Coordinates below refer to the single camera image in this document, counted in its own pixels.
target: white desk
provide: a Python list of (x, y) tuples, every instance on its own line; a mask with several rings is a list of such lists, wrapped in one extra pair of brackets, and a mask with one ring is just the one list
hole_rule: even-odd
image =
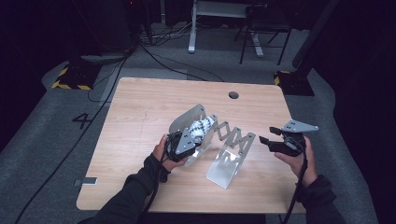
[[(192, 6), (192, 27), (190, 34), (189, 53), (195, 52), (195, 41), (196, 41), (196, 21), (197, 15), (202, 16), (219, 16), (219, 17), (233, 17), (233, 18), (245, 18), (245, 8), (250, 4), (239, 4), (239, 3), (222, 3), (222, 2), (206, 2), (194, 0)], [(252, 36), (252, 41), (255, 46), (259, 46), (259, 38), (257, 35)], [(262, 48), (256, 47), (256, 53), (258, 57), (262, 57)]]

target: hazard tape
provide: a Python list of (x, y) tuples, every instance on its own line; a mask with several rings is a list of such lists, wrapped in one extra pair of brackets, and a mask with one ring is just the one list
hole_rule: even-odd
[(92, 90), (92, 87), (89, 85), (85, 85), (81, 83), (70, 83), (70, 82), (80, 82), (81, 80), (75, 81), (73, 79), (70, 79), (70, 77), (67, 77), (68, 68), (69, 68), (69, 64), (64, 66), (64, 69), (62, 69), (61, 73), (56, 78), (55, 82), (52, 84), (52, 88), (61, 88), (65, 90), (84, 90), (84, 91)]
[(291, 72), (289, 71), (276, 71), (274, 72), (274, 82), (278, 87), (281, 87), (281, 83), (280, 83), (280, 79), (279, 79), (279, 75), (281, 74), (291, 74)]

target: black wall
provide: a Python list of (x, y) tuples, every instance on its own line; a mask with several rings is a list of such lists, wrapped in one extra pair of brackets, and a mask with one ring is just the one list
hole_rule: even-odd
[(335, 92), (334, 119), (380, 223), (396, 220), (395, 24), (394, 1), (341, 0), (304, 60)]
[[(41, 78), (50, 69), (65, 61), (78, 62), (81, 55), (111, 51), (103, 45), (114, 49), (131, 45), (128, 22), (132, 21), (121, 13), (129, 10), (121, 8), (127, 1), (105, 6), (109, 2), (1, 1), (0, 151), (46, 92)], [(95, 29), (102, 24), (102, 30)]]

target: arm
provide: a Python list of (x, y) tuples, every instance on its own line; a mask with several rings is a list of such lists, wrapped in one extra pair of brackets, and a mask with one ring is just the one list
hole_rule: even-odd
[(158, 171), (163, 166), (169, 173), (178, 166), (184, 165), (186, 160), (173, 162), (160, 159), (166, 142), (163, 136), (159, 145), (145, 159), (144, 166), (135, 175), (129, 175), (120, 192), (111, 198), (96, 214), (90, 223), (136, 223), (143, 210), (145, 200), (158, 181)]
[[(305, 137), (305, 143), (308, 168), (305, 171), (303, 188), (298, 194), (297, 201), (302, 203), (306, 209), (306, 223), (346, 223), (333, 203), (335, 194), (332, 192), (332, 183), (323, 175), (317, 174), (314, 150), (309, 138)], [(290, 165), (291, 170), (299, 176), (304, 161), (303, 154), (290, 157), (276, 152), (274, 155)]]

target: hand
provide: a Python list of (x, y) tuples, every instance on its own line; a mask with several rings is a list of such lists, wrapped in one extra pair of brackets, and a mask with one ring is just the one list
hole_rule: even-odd
[[(161, 157), (163, 156), (163, 151), (165, 149), (165, 143), (166, 140), (168, 139), (168, 135), (164, 134), (163, 137), (161, 138), (160, 144), (158, 144), (157, 146), (155, 146), (154, 151), (152, 152), (152, 154), (154, 155), (155, 159), (157, 159), (157, 161), (161, 160)], [(179, 162), (174, 162), (171, 160), (168, 160), (168, 157), (165, 153), (164, 157), (163, 157), (163, 167), (171, 172), (174, 168), (178, 167), (178, 166), (183, 166), (188, 158), (184, 158), (183, 160), (179, 161)]]
[[(306, 144), (305, 153), (306, 153), (306, 159), (308, 160), (308, 168), (306, 169), (304, 174), (303, 185), (304, 187), (308, 187), (310, 184), (312, 184), (312, 182), (314, 182), (318, 178), (318, 174), (315, 168), (314, 149), (312, 148), (311, 140), (309, 140), (309, 138), (305, 136), (304, 139)], [(290, 168), (295, 175), (297, 176), (300, 175), (301, 168), (304, 162), (303, 154), (300, 154), (296, 157), (291, 157), (283, 153), (276, 152), (274, 156), (276, 156), (278, 159), (290, 165)]]

